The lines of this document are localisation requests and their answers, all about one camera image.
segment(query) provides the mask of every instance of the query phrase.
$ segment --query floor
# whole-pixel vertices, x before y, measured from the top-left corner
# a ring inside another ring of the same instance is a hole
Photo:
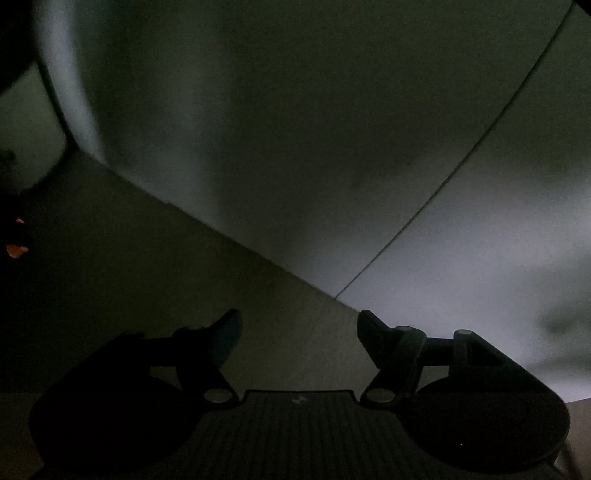
[[[4,292],[0,391],[44,391],[124,330],[168,336],[231,307],[243,337],[223,373],[239,393],[359,393],[375,374],[354,310],[82,153],[25,208],[33,240]]]

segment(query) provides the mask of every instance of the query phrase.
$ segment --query cabinet door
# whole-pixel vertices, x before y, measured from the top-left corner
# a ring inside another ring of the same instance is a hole
[[[591,18],[416,221],[344,292],[390,325],[472,329],[567,401],[591,396]]]
[[[77,5],[61,11],[92,112],[72,110],[80,140],[330,294],[477,142],[569,5],[44,1]]]

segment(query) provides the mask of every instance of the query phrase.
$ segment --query white panel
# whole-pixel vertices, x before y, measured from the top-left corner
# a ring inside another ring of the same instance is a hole
[[[468,328],[567,401],[591,396],[591,19],[578,7],[475,155],[342,295]]]
[[[36,64],[0,96],[0,149],[14,162],[0,165],[0,190],[20,192],[40,181],[57,164],[66,136],[47,96]]]
[[[485,132],[569,5],[44,1],[72,6],[68,78],[109,164],[331,294]]]

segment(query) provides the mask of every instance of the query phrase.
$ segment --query small orange light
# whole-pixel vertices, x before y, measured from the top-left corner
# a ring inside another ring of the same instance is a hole
[[[21,258],[21,255],[27,253],[29,249],[22,245],[6,245],[6,251],[12,258]]]

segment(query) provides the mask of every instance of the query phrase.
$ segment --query thin dark line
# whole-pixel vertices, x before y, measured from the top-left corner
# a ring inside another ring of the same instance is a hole
[[[427,201],[425,203],[423,203],[423,205],[419,208],[419,210],[417,210],[415,212],[415,214],[410,218],[410,220],[408,220],[402,226],[402,228],[390,239],[390,241],[376,254],[376,256],[373,257],[370,260],[370,262],[367,265],[365,265],[361,269],[361,271],[358,272],[352,278],[352,280],[349,283],[347,283],[343,287],[343,289],[335,295],[335,299],[338,299],[345,292],[345,290],[347,290],[347,288],[349,288],[351,286],[351,284],[355,280],[357,280],[363,274],[363,272],[365,272],[369,267],[371,267],[371,265],[379,258],[379,256],[382,255],[388,249],[388,247],[390,245],[392,245],[392,243],[394,243],[394,241],[409,227],[409,225],[411,225],[416,220],[416,218],[423,212],[423,210],[425,208],[427,208],[427,206],[429,206],[429,204],[437,197],[437,195],[439,195],[441,193],[441,191],[450,182],[450,180],[456,175],[456,173],[466,164],[466,162],[470,159],[470,157],[476,151],[476,149],[478,147],[480,147],[480,144],[486,139],[486,137],[488,137],[488,135],[491,133],[491,131],[496,127],[496,125],[499,122],[499,120],[505,115],[505,112],[515,103],[515,100],[517,100],[517,97],[521,94],[521,92],[523,91],[523,89],[525,88],[525,86],[527,85],[527,83],[529,82],[529,80],[531,79],[531,77],[533,76],[533,74],[537,71],[538,67],[540,66],[540,64],[544,60],[544,57],[546,56],[546,54],[548,53],[548,51],[550,50],[550,48],[554,44],[554,41],[556,40],[556,38],[558,37],[558,35],[562,31],[562,29],[564,28],[564,25],[566,23],[566,20],[568,19],[568,17],[570,16],[570,14],[573,12],[574,6],[575,6],[575,3],[574,2],[571,2],[569,9],[565,13],[563,19],[561,20],[560,24],[558,25],[558,28],[556,29],[556,31],[554,32],[554,34],[550,38],[550,41],[546,45],[545,49],[542,51],[542,53],[540,54],[540,56],[538,57],[538,59],[535,61],[535,63],[532,66],[531,70],[527,73],[527,75],[525,75],[525,78],[523,79],[523,81],[521,82],[521,84],[517,87],[517,90],[515,91],[515,93],[511,96],[511,98],[509,99],[509,101],[507,102],[507,104],[502,108],[502,110],[500,111],[500,113],[496,116],[496,118],[493,120],[493,122],[491,123],[491,125],[486,129],[486,131],[480,137],[480,139],[468,151],[468,153],[460,161],[460,163],[456,165],[456,168],[454,168],[452,170],[452,172],[446,177],[446,179],[443,180],[442,184],[439,185],[439,187],[437,188],[437,190],[435,190],[435,192],[433,192],[431,194],[431,196],[427,199]]]

